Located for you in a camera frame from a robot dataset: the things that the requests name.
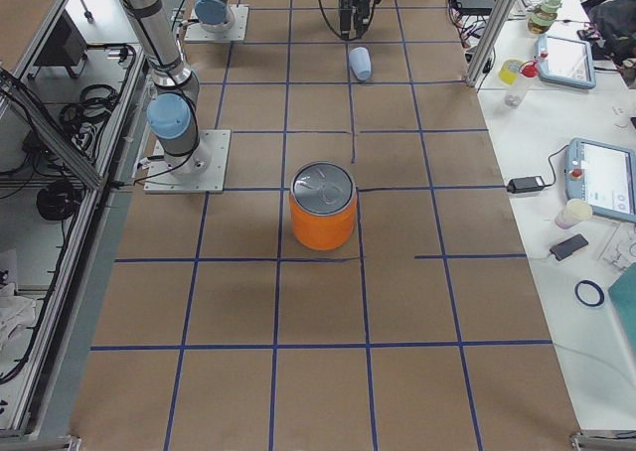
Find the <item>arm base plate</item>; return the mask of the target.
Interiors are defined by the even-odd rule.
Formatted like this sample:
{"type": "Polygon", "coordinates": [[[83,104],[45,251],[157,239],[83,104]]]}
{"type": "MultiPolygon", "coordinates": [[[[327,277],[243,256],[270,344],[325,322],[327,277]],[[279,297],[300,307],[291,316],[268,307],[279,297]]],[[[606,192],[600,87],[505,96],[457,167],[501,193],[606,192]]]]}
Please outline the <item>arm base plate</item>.
{"type": "Polygon", "coordinates": [[[147,194],[220,194],[225,185],[231,136],[229,130],[200,130],[199,146],[188,161],[186,157],[165,156],[156,140],[153,154],[162,159],[150,164],[150,179],[144,182],[144,191],[147,194]]]}
{"type": "Polygon", "coordinates": [[[229,4],[220,15],[205,14],[203,8],[194,8],[183,40],[186,43],[242,42],[247,31],[249,6],[229,4]]]}

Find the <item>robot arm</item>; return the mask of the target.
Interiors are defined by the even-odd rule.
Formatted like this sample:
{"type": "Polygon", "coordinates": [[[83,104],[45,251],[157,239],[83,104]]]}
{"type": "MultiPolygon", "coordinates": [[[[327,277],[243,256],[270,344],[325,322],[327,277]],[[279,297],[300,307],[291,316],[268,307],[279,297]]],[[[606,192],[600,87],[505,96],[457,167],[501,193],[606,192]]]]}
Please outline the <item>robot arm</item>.
{"type": "MultiPolygon", "coordinates": [[[[339,29],[343,41],[364,37],[372,23],[376,6],[382,0],[338,0],[339,29]]],[[[199,83],[183,59],[166,17],[161,0],[120,0],[139,43],[148,56],[152,80],[162,93],[178,93],[196,99],[199,83]]]]}
{"type": "MultiPolygon", "coordinates": [[[[382,0],[338,0],[338,28],[327,18],[322,0],[317,0],[322,18],[328,29],[340,40],[361,40],[373,23],[375,9],[382,0]]],[[[228,0],[196,0],[194,13],[197,23],[209,32],[223,32],[233,23],[233,12],[228,0]]]]}

